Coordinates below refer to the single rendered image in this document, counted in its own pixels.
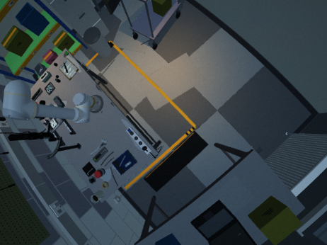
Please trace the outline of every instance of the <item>gray wall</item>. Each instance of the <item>gray wall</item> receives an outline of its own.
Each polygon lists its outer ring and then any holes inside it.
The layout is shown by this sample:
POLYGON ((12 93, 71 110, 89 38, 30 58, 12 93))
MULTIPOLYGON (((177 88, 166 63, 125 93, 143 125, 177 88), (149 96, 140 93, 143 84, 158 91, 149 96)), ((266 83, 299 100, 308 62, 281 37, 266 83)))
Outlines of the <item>gray wall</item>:
POLYGON ((327 1, 197 0, 327 112, 327 1))

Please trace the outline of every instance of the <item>table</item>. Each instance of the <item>table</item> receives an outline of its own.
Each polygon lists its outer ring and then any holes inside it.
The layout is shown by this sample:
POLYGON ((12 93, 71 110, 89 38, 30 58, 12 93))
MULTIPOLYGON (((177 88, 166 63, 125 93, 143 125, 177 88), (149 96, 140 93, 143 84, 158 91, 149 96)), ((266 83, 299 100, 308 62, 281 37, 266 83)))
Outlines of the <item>table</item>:
POLYGON ((55 105, 53 98, 55 96, 59 96, 64 102, 67 102, 65 108, 71 109, 75 108, 72 100, 76 93, 85 93, 89 96, 97 95, 103 99, 102 110, 98 113, 90 113, 90 121, 88 123, 75 123, 72 120, 67 120, 76 132, 75 135, 70 135, 64 124, 57 129, 57 132, 67 146, 76 145, 78 143, 81 145, 81 149, 70 149, 63 151, 62 153, 71 163, 71 165, 74 166, 77 173, 94 193, 98 190, 103 191, 104 198, 100 199, 100 201, 103 202, 119 187, 125 186, 128 180, 131 181, 136 172, 139 172, 144 165, 148 165, 154 160, 152 155, 146 154, 132 139, 127 132, 129 127, 132 128, 141 141, 148 146, 148 150, 151 150, 151 153, 156 154, 156 150, 146 141, 145 138, 143 138, 141 133, 137 131, 135 127, 133 127, 133 125, 127 120, 118 107, 106 96, 106 94, 97 88, 95 81, 93 81, 91 77, 82 69, 73 56, 70 53, 67 56, 64 55, 65 51, 67 50, 64 50, 47 69, 47 72, 50 72, 52 77, 46 83, 41 82, 41 80, 37 80, 31 89, 31 94, 33 95, 38 89, 42 89, 42 93, 36 101, 44 100, 46 105, 55 105), (59 70, 67 58, 79 69, 71 80, 68 80, 68 78, 66 78, 65 75, 59 70), (61 80, 60 83, 55 81, 56 75, 59 76, 59 79, 61 80), (48 95, 45 91, 45 87, 50 82, 54 85, 55 89, 50 95, 48 95), (108 141, 108 143, 105 145, 108 152, 99 162, 96 163, 92 158, 97 153, 91 155, 91 152, 101 145, 102 139, 108 141), (120 175, 115 170, 112 162, 127 150, 129 150, 130 154, 137 160, 137 163, 125 173, 120 175), (105 163, 101 165, 103 160, 110 153, 112 154, 105 160, 105 163), (104 189, 101 187, 103 180, 99 178, 96 179, 96 182, 93 184, 89 182, 89 177, 82 169, 88 162, 91 162, 96 170, 101 168, 106 170, 106 174, 103 176, 103 178, 107 180, 110 179, 108 181, 108 188, 104 189), (115 179, 110 178, 109 176, 110 167, 112 167, 111 169, 113 170, 112 173, 115 179))

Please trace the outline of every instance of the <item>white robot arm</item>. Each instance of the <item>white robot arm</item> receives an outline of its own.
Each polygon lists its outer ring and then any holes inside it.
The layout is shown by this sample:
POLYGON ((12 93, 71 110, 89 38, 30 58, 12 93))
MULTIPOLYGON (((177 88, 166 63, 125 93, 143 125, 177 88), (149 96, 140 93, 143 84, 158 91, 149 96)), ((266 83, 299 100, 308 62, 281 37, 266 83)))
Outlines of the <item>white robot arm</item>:
POLYGON ((92 96, 77 93, 73 97, 74 109, 39 105, 30 99, 30 87, 25 81, 14 80, 4 89, 2 114, 6 118, 29 120, 35 117, 70 119, 76 123, 88 123, 90 109, 95 100, 92 96))

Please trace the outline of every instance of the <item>white power strip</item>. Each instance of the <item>white power strip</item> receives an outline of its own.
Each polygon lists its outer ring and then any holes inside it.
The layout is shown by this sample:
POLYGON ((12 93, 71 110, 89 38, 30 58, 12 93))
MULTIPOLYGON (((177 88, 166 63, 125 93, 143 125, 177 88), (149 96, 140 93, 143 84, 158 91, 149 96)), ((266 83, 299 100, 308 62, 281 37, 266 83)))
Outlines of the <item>white power strip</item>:
POLYGON ((137 135, 137 133, 131 127, 128 127, 126 132, 136 142, 139 148, 142 149, 142 147, 147 147, 147 150, 143 151, 145 152, 146 155, 150 154, 151 152, 150 148, 139 138, 139 135, 137 135))

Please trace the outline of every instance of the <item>cart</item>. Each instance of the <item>cart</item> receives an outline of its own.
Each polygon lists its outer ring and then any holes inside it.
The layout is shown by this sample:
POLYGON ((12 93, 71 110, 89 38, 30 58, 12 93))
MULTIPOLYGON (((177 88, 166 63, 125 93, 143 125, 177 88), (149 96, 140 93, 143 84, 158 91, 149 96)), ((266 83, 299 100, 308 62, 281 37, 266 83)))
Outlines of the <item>cart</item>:
POLYGON ((125 5, 122 2, 122 7, 126 13, 127 19, 130 22, 130 28, 133 31, 133 38, 137 39, 138 33, 149 38, 149 45, 155 50, 158 43, 164 38, 166 32, 175 23, 176 19, 180 17, 180 9, 185 0, 172 0, 173 5, 165 14, 160 16, 154 13, 151 0, 139 0, 145 3, 145 8, 137 16, 137 19, 132 23, 127 14, 125 5))

